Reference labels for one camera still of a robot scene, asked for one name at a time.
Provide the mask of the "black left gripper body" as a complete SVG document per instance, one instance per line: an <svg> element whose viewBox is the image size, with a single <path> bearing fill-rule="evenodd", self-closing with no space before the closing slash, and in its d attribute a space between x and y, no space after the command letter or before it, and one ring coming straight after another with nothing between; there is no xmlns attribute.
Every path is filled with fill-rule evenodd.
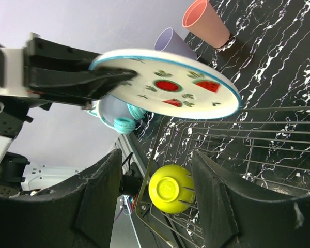
<svg viewBox="0 0 310 248"><path fill-rule="evenodd" d="M49 109L51 102L41 100L40 95L24 87L27 73L24 71L24 49L5 48L0 45L0 100L5 98L26 102L29 107Z"/></svg>

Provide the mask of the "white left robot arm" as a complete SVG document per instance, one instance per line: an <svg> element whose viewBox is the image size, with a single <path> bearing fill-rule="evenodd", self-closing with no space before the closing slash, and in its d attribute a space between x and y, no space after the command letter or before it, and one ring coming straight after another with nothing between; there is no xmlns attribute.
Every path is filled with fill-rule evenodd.
<svg viewBox="0 0 310 248"><path fill-rule="evenodd" d="M75 49L31 34L19 49L0 44L0 196L40 191L80 172L50 167L9 152L34 107L49 110L53 103L89 110L136 71L116 66L90 67L97 53Z"/></svg>

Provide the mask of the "white plate with strawberries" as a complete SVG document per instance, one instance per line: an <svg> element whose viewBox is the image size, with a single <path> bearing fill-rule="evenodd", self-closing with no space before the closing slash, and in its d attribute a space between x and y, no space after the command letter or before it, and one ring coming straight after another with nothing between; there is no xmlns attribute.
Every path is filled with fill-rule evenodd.
<svg viewBox="0 0 310 248"><path fill-rule="evenodd" d="M186 119L218 119L242 106L236 86L196 60L169 52L121 49L96 57L90 70L133 70L137 76L111 92L115 98L146 111Z"/></svg>

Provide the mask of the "yellow-green bowl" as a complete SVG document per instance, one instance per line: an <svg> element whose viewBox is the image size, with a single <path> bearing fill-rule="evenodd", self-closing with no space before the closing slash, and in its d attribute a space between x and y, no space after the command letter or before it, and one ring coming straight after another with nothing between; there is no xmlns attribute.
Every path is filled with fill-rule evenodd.
<svg viewBox="0 0 310 248"><path fill-rule="evenodd" d="M148 193L159 210L169 214L184 212L195 201L192 174L180 165L162 166L151 176Z"/></svg>

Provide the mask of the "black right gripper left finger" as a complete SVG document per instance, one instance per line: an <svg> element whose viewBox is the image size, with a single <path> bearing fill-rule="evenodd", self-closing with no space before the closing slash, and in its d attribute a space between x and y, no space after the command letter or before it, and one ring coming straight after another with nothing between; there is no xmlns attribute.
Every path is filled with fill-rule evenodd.
<svg viewBox="0 0 310 248"><path fill-rule="evenodd" d="M33 196L0 197L0 247L109 247L121 166L114 149Z"/></svg>

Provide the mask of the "grey wire dish rack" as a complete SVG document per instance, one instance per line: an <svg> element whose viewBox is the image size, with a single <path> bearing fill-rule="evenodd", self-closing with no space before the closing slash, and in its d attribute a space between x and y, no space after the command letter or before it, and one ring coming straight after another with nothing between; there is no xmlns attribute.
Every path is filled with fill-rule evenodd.
<svg viewBox="0 0 310 248"><path fill-rule="evenodd" d="M136 214L164 247L206 247L197 199L177 214L159 210L148 183L160 167L191 170L198 150L226 170L289 196L310 195L310 106L250 108L220 120L155 115L138 136L149 158Z"/></svg>

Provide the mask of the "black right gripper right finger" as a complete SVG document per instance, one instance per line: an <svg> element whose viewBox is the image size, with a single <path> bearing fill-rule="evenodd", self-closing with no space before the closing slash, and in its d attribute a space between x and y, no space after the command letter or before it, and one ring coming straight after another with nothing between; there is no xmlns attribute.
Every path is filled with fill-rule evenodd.
<svg viewBox="0 0 310 248"><path fill-rule="evenodd" d="M191 170L206 247L310 247L310 195L258 186L198 150Z"/></svg>

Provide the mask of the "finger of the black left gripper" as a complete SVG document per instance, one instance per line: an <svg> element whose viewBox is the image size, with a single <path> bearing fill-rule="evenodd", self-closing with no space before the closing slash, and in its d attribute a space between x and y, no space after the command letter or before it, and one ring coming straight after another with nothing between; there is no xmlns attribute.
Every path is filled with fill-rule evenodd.
<svg viewBox="0 0 310 248"><path fill-rule="evenodd" d="M92 61L100 54L48 41L32 34L26 43L25 55L32 64L52 66L71 65L84 60Z"/></svg>
<svg viewBox="0 0 310 248"><path fill-rule="evenodd" d="M122 82L138 76L134 70L101 67L79 72L63 72L32 68L27 89L43 101L85 106L100 100Z"/></svg>

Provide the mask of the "lilac cup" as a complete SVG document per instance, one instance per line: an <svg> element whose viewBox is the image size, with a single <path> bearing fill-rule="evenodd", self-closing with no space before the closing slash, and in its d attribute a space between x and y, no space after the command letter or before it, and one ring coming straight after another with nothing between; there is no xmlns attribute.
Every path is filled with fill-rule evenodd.
<svg viewBox="0 0 310 248"><path fill-rule="evenodd" d="M166 28L158 36L154 50L170 52L193 60L197 60L197 54L185 43L185 41L171 27Z"/></svg>

